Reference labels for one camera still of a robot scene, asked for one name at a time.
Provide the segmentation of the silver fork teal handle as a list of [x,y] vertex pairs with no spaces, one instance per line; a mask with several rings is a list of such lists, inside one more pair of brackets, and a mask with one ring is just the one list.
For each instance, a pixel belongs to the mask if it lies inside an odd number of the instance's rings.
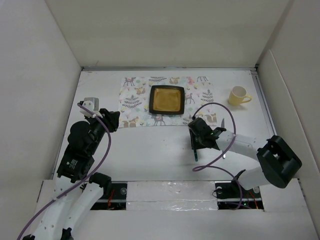
[[196,138],[195,136],[191,136],[191,148],[193,150],[193,154],[194,154],[194,159],[196,162],[198,162],[198,152],[197,152],[197,141],[196,141]]

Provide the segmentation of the floral animal print cloth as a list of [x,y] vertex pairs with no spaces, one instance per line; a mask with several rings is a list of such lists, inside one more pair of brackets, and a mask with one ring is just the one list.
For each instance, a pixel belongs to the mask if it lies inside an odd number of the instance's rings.
[[[184,113],[181,115],[151,114],[152,87],[161,85],[184,88]],[[119,90],[121,128],[151,126],[187,126],[204,104],[214,101],[214,85],[207,76],[138,76],[124,77]]]

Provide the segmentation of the square black yellow plate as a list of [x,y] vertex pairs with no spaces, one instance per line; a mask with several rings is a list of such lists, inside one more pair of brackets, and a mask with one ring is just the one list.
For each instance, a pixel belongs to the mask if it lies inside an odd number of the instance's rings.
[[185,89],[174,85],[154,85],[149,96],[149,112],[182,115],[185,112]]

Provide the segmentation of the yellow ceramic mug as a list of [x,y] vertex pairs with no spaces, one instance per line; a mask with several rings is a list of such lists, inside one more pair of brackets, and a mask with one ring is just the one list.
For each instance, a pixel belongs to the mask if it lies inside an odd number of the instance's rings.
[[239,106],[248,103],[251,100],[252,97],[247,95],[247,90],[242,86],[234,86],[228,97],[228,103],[231,106]]

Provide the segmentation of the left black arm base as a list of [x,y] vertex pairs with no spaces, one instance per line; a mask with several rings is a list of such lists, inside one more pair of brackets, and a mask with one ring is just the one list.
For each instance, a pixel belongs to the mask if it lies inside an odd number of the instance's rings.
[[92,211],[122,211],[126,210],[128,183],[125,181],[113,181],[109,194],[105,193],[91,207]]

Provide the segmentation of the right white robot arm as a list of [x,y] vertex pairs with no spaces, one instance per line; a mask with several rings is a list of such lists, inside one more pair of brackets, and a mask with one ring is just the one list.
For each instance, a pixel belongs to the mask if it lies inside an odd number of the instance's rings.
[[284,189],[302,167],[302,161],[280,136],[259,140],[223,127],[212,129],[202,118],[195,118],[188,128],[193,150],[215,149],[224,154],[230,151],[259,163],[258,167],[244,169],[235,176],[237,181],[231,184],[231,191],[237,197],[264,185]]

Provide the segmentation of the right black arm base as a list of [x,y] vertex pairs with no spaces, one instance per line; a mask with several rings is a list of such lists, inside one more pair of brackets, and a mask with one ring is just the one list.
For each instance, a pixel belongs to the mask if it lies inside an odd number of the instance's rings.
[[218,210],[264,210],[259,187],[239,188],[234,181],[215,181],[212,196],[217,199]]

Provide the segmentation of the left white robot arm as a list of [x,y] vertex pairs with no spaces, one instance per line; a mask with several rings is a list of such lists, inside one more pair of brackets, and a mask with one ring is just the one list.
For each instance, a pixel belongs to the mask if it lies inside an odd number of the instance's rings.
[[51,200],[28,221],[19,240],[72,240],[96,201],[111,194],[111,177],[91,167],[104,135],[118,129],[120,112],[80,108],[85,120],[70,128]]

